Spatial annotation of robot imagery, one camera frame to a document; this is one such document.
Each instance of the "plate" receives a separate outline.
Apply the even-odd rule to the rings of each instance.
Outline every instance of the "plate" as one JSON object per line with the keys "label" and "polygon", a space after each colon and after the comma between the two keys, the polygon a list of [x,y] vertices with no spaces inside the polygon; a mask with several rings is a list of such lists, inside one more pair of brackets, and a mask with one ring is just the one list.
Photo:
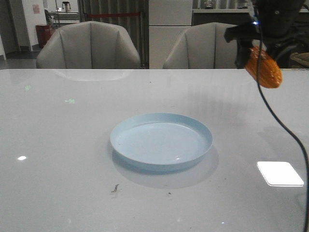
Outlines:
{"label": "plate", "polygon": [[177,114],[131,117],[111,133],[111,144],[128,164],[150,171],[176,171],[199,163],[212,144],[211,131]]}

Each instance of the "red rope barrier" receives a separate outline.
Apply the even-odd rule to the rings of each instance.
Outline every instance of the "red rope barrier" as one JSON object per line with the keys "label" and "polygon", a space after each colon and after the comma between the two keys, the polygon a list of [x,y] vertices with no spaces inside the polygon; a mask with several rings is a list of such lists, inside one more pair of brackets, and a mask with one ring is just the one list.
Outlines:
{"label": "red rope barrier", "polygon": [[120,14],[87,14],[88,18],[108,18],[108,17],[132,17],[139,16],[140,12],[120,13]]}

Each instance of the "gray curtain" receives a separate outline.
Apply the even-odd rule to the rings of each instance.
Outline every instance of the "gray curtain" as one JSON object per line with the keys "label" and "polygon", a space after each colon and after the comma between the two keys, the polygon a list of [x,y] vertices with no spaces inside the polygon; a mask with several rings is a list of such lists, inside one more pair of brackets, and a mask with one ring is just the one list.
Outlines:
{"label": "gray curtain", "polygon": [[[141,16],[132,17],[102,17],[87,18],[86,15],[122,14],[143,12]],[[148,20],[146,19],[146,0],[79,0],[81,21],[95,20],[116,24],[124,27],[139,52],[142,65],[147,68],[148,56],[146,49],[145,32]]]}

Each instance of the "chair backrest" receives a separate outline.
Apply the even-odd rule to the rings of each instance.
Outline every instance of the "chair backrest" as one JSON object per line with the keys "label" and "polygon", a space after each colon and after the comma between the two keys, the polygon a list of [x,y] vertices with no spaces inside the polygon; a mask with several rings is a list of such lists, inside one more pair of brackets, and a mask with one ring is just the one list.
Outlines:
{"label": "chair backrest", "polygon": [[140,56],[125,28],[88,21],[63,26],[37,56],[43,69],[136,69]]}
{"label": "chair backrest", "polygon": [[234,69],[237,42],[227,43],[226,28],[235,25],[207,23],[185,29],[176,39],[164,69]]}

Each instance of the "white table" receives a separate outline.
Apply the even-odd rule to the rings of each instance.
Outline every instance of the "white table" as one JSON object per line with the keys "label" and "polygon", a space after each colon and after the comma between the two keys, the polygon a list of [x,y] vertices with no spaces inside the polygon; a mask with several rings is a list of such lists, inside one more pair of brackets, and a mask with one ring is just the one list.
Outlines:
{"label": "white table", "polygon": [[[308,149],[309,72],[283,78],[264,93]],[[302,231],[306,185],[257,168],[286,161],[306,182],[302,153],[244,70],[1,70],[0,106],[2,232]],[[148,174],[113,156],[113,127],[155,112],[212,131],[201,163]]]}

